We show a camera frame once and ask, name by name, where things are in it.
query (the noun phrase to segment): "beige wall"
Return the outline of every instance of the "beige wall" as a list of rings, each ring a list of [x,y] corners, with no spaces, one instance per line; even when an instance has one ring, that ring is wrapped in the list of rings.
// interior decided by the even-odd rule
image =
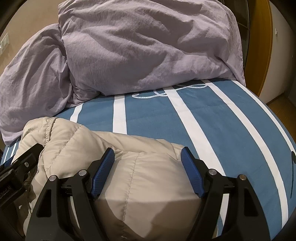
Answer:
[[[293,56],[296,46],[295,34],[283,15],[271,2],[270,7],[273,24],[272,50],[268,72],[259,96],[264,103],[276,98],[287,89],[296,60],[296,56]]]

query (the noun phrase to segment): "metal screw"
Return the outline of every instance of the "metal screw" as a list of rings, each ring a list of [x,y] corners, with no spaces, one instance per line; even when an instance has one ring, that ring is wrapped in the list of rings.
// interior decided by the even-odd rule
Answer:
[[[210,173],[212,176],[214,176],[214,175],[217,174],[217,171],[216,171],[215,169],[210,169],[210,170],[209,170],[209,173]]]
[[[79,176],[85,176],[87,174],[87,171],[86,170],[81,170],[78,172]]]
[[[244,174],[239,175],[239,178],[240,178],[240,180],[243,180],[243,181],[245,181],[247,179],[246,175],[244,175]]]
[[[53,182],[56,178],[57,178],[57,177],[56,177],[55,175],[52,175],[52,176],[49,177],[49,180],[50,180],[51,182]]]

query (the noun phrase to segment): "wall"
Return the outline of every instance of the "wall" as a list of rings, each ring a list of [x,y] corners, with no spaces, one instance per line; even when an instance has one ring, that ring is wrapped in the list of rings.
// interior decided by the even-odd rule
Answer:
[[[4,144],[3,140],[2,140],[1,132],[0,132],[0,149],[2,151],[4,151],[4,149],[5,149],[5,144]]]
[[[270,7],[273,23],[272,51],[265,83],[259,96],[264,103],[271,101],[286,90],[296,59],[296,55],[293,57],[295,35],[283,15],[271,2]]]
[[[47,25],[58,22],[58,4],[64,0],[27,0],[15,13],[0,40],[8,32],[10,44],[0,56],[0,74],[22,45]]]

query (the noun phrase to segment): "light switch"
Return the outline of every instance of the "light switch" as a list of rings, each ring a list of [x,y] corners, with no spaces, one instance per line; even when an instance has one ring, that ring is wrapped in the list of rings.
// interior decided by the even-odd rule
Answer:
[[[4,50],[9,45],[8,33],[4,36],[4,38],[0,42],[0,55],[4,52]]]

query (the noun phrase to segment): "blue and white striped mattress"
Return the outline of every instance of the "blue and white striped mattress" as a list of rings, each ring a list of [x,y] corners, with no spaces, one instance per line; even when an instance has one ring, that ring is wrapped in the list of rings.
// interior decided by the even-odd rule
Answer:
[[[140,94],[99,96],[57,116],[93,131],[182,144],[223,175],[246,174],[263,206],[271,238],[295,209],[291,152],[296,145],[271,110],[237,81],[193,80]],[[18,141],[6,147],[1,163],[17,148]],[[219,226],[225,211],[220,216]]]

